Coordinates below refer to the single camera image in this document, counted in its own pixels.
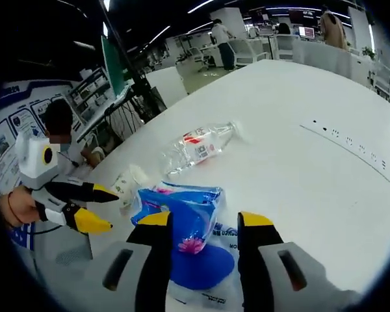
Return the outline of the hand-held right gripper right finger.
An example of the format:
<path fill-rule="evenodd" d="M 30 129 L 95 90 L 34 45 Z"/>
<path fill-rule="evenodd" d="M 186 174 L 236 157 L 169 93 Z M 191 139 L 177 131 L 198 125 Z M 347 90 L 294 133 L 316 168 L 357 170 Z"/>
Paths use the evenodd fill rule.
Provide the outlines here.
<path fill-rule="evenodd" d="M 238 271 L 245 311 L 348 311 L 354 292 L 331 283 L 324 266 L 293 242 L 284 242 L 272 221 L 238 214 Z"/>

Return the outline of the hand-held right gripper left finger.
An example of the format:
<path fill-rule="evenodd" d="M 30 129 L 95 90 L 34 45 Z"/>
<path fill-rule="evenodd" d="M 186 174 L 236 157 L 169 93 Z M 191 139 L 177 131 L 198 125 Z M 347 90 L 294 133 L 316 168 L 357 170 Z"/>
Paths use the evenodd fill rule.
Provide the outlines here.
<path fill-rule="evenodd" d="M 86 271 L 87 310 L 165 311 L 172 232 L 171 212 L 151 214 L 100 252 Z"/>

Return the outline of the person's left hand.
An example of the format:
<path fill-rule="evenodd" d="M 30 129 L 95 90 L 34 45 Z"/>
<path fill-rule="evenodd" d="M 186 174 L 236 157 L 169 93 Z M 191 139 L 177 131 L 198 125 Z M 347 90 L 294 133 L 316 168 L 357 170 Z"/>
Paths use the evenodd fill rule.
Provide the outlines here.
<path fill-rule="evenodd" d="M 19 228 L 40 220 L 31 191 L 23 185 L 0 195 L 0 212 L 10 228 Z"/>

